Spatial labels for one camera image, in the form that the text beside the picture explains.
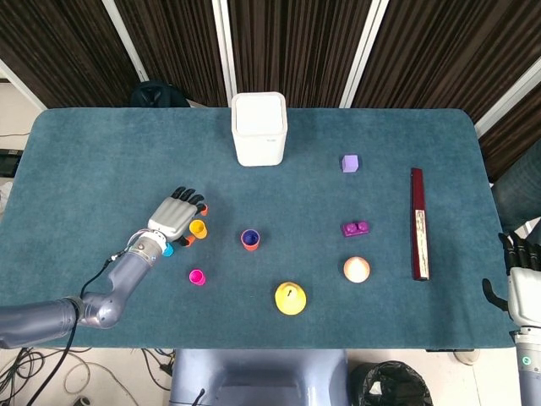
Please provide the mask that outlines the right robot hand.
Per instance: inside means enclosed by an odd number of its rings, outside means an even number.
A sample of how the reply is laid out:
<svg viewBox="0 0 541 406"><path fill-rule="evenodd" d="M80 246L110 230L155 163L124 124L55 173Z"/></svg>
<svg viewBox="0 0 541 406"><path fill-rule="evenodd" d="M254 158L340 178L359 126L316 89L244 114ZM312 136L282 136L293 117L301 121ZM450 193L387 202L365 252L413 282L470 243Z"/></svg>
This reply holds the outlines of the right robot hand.
<svg viewBox="0 0 541 406"><path fill-rule="evenodd" d="M540 245L515 232L498 237L504 251L508 298L497 296L488 278L482 281L484 297L517 326L540 328Z"/></svg>

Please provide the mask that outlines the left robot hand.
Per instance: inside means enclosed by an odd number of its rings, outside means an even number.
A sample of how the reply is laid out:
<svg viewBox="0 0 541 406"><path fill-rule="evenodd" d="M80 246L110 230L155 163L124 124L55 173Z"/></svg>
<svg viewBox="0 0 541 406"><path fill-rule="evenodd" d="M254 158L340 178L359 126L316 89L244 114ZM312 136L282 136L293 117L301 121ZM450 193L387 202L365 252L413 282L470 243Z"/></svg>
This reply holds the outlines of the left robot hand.
<svg viewBox="0 0 541 406"><path fill-rule="evenodd" d="M147 222L149 229L162 233L167 242L190 246L195 237L185 237L189 224L207 209L204 196L195 189L177 187L154 211Z"/></svg>

